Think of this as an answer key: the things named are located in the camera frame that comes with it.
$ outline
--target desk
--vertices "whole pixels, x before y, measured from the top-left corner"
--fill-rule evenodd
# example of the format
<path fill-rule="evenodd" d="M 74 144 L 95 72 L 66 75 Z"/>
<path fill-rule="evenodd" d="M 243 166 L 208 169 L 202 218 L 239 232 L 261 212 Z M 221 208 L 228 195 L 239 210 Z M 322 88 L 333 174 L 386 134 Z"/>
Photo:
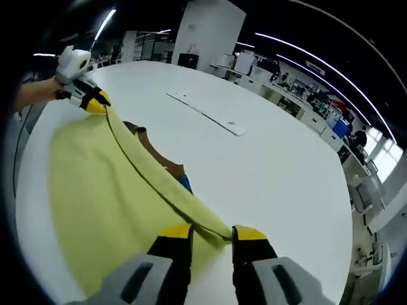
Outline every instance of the desk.
<path fill-rule="evenodd" d="M 312 109 L 312 106 L 304 101 L 303 99 L 297 97 L 295 94 L 293 94 L 292 92 L 288 91 L 287 89 L 275 84 L 275 83 L 263 83 L 263 82 L 259 82 L 258 80 L 250 77 L 250 76 L 245 76 L 244 74 L 234 71 L 231 68 L 226 68 L 226 67 L 222 67 L 220 65 L 210 65 L 211 67 L 215 68 L 215 69 L 223 69 L 225 71 L 229 71 L 232 72 L 234 74 L 240 75 L 240 76 L 244 76 L 247 78 L 251 78 L 251 80 L 253 82 L 256 83 L 261 83 L 262 86 L 267 87 L 270 90 L 273 90 L 274 92 L 277 92 L 278 94 L 282 95 L 283 97 L 285 97 L 286 99 L 290 100 L 291 102 L 295 103 L 296 105 L 300 106 L 310 117 L 315 118 L 316 121 L 320 122 L 320 126 L 322 129 L 325 128 L 329 128 L 331 130 L 331 127 L 326 123 L 325 119 L 323 119 L 320 115 L 318 115 L 317 113 L 314 112 L 314 110 Z M 302 115 L 304 112 L 299 112 L 299 115 L 297 116 L 298 119 L 301 119 Z M 364 176 L 368 176 L 370 175 L 369 170 L 366 168 L 366 166 L 364 166 L 355 156 L 355 154 L 349 149 L 348 145 L 346 145 L 344 143 L 344 141 L 342 141 L 341 139 L 337 139 L 338 143 L 336 144 L 337 146 L 340 145 L 341 146 L 346 146 L 346 148 L 348 149 L 350 156 L 348 157 L 348 159 L 346 160 L 346 162 L 344 162 L 343 164 L 343 170 L 345 172 L 345 176 L 347 178 L 347 181 L 350 182 L 353 178 L 354 175 L 358 175 L 359 177 L 364 177 Z"/>
<path fill-rule="evenodd" d="M 148 129 L 157 150 L 184 164 L 194 194 L 230 226 L 265 233 L 322 283 L 338 304 L 350 266 L 352 217 L 335 152 L 276 105 L 228 81 L 157 62 L 112 65 L 88 74 L 109 94 L 123 120 Z M 230 118 L 236 137 L 169 97 L 181 92 L 201 109 Z M 24 257 L 57 302 L 83 297 L 59 248 L 48 202 L 52 133 L 87 114 L 67 101 L 49 103 L 34 127 L 21 164 L 17 230 Z M 231 247 L 190 285 L 186 304 L 237 304 Z"/>

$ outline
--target human hand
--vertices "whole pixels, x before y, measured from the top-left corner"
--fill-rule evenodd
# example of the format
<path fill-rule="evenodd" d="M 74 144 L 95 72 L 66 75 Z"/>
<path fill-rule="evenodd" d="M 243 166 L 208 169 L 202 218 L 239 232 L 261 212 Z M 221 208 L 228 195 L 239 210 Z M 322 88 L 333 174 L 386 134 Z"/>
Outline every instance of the human hand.
<path fill-rule="evenodd" d="M 60 90 L 62 85 L 55 78 L 24 84 L 17 93 L 15 110 L 20 112 L 25 106 L 55 100 Z"/>

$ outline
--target white table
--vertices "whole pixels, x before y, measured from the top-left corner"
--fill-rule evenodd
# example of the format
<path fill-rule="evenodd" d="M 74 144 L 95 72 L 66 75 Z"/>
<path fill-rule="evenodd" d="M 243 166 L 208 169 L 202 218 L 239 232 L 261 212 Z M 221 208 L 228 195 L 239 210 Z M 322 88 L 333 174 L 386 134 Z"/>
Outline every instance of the white table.
<path fill-rule="evenodd" d="M 185 165 L 196 196 L 230 226 L 264 232 L 322 283 L 338 304 L 350 266 L 352 218 L 335 152 L 301 122 L 265 99 L 203 72 L 132 62 L 89 75 L 123 120 L 148 129 L 153 145 Z M 232 135 L 167 92 L 247 129 Z M 67 101 L 49 103 L 27 144 L 17 190 L 17 229 L 27 262 L 57 302 L 83 298 L 55 236 L 46 173 L 52 133 L 86 114 Z M 236 304 L 231 248 L 190 286 L 186 304 Z"/>

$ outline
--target wall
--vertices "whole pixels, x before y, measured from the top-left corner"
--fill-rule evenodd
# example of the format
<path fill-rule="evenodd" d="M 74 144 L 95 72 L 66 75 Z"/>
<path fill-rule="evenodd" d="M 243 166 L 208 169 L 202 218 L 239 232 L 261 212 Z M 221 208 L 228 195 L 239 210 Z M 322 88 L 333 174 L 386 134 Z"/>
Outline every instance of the wall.
<path fill-rule="evenodd" d="M 385 196 L 383 201 L 385 205 L 388 205 L 401 190 L 401 188 L 407 182 L 407 153 L 406 151 L 401 156 L 401 159 L 397 163 L 396 167 L 393 169 L 391 174 L 387 177 L 383 183 L 385 190 Z"/>
<path fill-rule="evenodd" d="M 154 44 L 154 41 L 148 41 L 147 43 L 144 43 L 144 46 L 142 47 L 143 59 L 150 59 L 150 57 L 152 56 L 151 51 L 153 50 L 153 45 L 154 53 L 163 53 L 165 51 L 172 51 L 174 49 L 173 43 L 163 43 L 161 41 L 156 41 L 156 43 Z"/>
<path fill-rule="evenodd" d="M 123 56 L 121 57 L 121 62 L 132 62 L 135 37 L 137 35 L 136 30 L 128 30 L 123 38 L 123 46 L 121 47 L 121 52 Z"/>
<path fill-rule="evenodd" d="M 172 63 L 180 53 L 199 55 L 197 69 L 212 72 L 213 64 L 224 53 L 232 54 L 242 28 L 245 12 L 227 0 L 195 0 L 188 3 L 177 33 Z"/>
<path fill-rule="evenodd" d="M 389 207 L 400 208 L 392 220 L 379 232 L 380 241 L 389 244 L 390 252 L 397 253 L 392 258 L 392 269 L 399 262 L 407 246 L 407 182 L 392 200 Z"/>

